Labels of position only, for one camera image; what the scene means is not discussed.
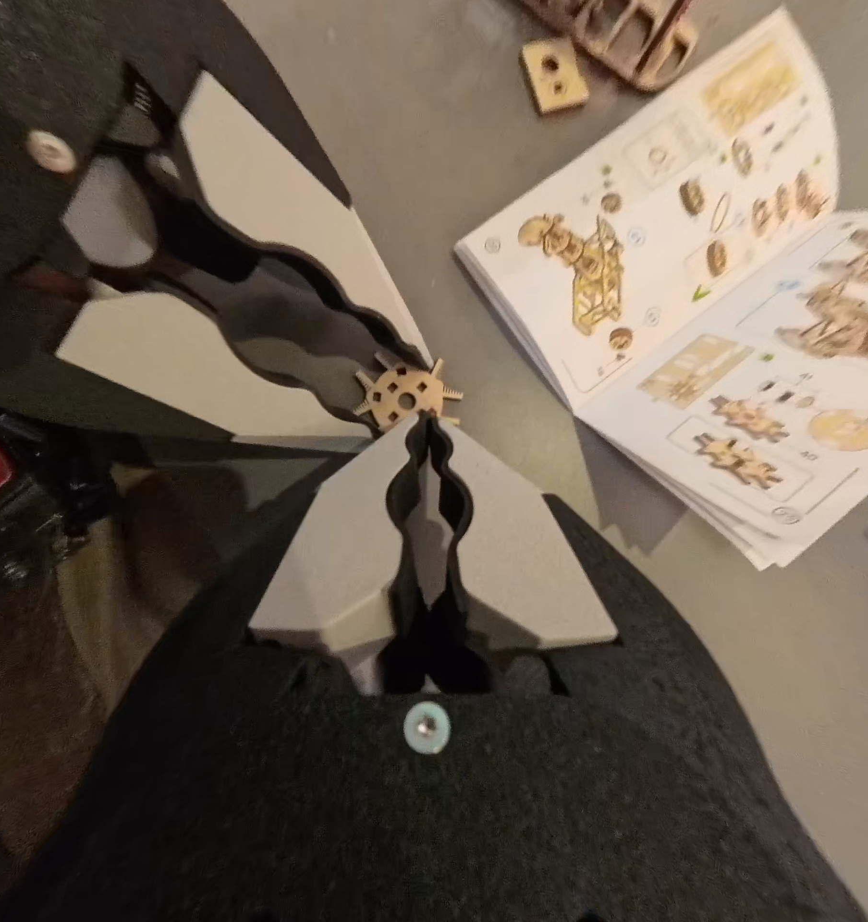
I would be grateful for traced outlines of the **wooden star gear disc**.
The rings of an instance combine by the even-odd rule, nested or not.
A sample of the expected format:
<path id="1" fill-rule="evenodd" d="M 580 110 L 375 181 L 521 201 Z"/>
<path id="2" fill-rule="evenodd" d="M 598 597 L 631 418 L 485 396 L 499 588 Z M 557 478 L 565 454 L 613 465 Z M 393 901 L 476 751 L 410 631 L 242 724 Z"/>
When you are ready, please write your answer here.
<path id="1" fill-rule="evenodd" d="M 447 402 L 463 400 L 463 392 L 444 384 L 442 360 L 436 360 L 426 370 L 380 352 L 374 358 L 382 371 L 375 379 L 364 371 L 355 374 L 365 396 L 353 412 L 361 417 L 370 416 L 380 433 L 390 431 L 414 414 L 428 413 L 441 418 Z"/>

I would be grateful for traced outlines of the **wooden mechanical model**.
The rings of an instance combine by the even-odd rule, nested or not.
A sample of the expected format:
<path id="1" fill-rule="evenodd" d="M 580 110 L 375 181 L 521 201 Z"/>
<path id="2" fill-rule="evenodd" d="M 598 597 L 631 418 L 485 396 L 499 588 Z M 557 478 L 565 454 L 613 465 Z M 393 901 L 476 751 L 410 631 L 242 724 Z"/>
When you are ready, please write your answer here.
<path id="1" fill-rule="evenodd" d="M 651 94 L 684 74 L 700 31 L 691 1 L 521 1 L 553 34 L 612 75 Z"/>

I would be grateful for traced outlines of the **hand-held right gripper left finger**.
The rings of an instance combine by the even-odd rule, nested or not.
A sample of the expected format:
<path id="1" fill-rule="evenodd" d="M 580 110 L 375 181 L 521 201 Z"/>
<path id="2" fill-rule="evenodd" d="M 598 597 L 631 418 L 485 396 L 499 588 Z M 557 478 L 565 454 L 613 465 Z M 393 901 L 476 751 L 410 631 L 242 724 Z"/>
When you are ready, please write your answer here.
<path id="1" fill-rule="evenodd" d="M 248 623 L 256 640 L 341 662 L 363 695 L 427 609 L 409 519 L 423 498 L 428 419 L 411 418 L 315 494 Z"/>

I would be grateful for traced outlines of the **square wooden plate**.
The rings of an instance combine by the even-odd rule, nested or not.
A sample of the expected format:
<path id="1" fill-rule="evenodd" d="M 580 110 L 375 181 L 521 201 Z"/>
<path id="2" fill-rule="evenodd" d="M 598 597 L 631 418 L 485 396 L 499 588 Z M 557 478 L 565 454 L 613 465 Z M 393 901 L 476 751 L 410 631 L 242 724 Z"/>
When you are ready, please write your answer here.
<path id="1" fill-rule="evenodd" d="M 540 115 L 578 109 L 589 100 L 572 41 L 567 37 L 533 40 L 520 50 L 520 63 Z"/>

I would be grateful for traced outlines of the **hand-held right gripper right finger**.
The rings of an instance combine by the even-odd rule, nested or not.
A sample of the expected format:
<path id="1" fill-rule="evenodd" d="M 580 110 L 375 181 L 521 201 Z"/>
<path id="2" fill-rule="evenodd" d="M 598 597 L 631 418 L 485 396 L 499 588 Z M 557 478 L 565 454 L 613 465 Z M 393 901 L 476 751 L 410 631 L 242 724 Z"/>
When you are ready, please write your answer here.
<path id="1" fill-rule="evenodd" d="M 543 492 L 430 421 L 430 609 L 447 623 L 431 691 L 492 690 L 519 655 L 618 638 Z"/>

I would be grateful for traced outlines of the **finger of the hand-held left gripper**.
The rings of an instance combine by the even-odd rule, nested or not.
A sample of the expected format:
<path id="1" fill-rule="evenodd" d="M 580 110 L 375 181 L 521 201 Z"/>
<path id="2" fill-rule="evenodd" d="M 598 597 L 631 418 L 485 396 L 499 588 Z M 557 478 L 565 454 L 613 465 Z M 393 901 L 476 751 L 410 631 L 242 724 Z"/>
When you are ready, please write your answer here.
<path id="1" fill-rule="evenodd" d="M 137 273 L 211 319 L 263 378 L 353 376 L 380 352 L 430 354 L 352 206 L 315 178 L 232 93 L 201 71 L 172 147 L 134 171 L 94 159 L 62 218 L 97 273 Z"/>
<path id="2" fill-rule="evenodd" d="M 105 295 L 82 306 L 55 352 L 83 371 L 228 432 L 235 442 L 371 442 L 307 389 L 270 382 L 218 326 L 170 294 Z"/>

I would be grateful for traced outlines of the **instruction booklet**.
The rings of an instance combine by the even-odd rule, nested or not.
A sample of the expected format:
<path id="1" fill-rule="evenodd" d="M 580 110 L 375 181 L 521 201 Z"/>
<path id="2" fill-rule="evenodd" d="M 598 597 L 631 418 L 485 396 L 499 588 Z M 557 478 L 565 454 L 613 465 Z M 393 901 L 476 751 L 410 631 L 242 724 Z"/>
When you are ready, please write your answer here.
<path id="1" fill-rule="evenodd" d="M 454 252 L 573 416 L 757 569 L 868 497 L 868 211 L 783 7 Z"/>

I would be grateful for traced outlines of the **grey desk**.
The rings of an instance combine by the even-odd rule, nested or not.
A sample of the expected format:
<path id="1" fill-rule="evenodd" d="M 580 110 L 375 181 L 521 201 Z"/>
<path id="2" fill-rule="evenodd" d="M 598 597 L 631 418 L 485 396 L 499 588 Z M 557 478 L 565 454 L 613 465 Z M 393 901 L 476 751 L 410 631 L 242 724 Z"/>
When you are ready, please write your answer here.
<path id="1" fill-rule="evenodd" d="M 348 186 L 464 429 L 562 497 L 666 594 L 719 663 L 812 836 L 868 914 L 868 499 L 758 572 L 574 421 L 453 258 L 454 243 L 645 98 L 589 63 L 541 118 L 514 2 L 231 2 Z"/>

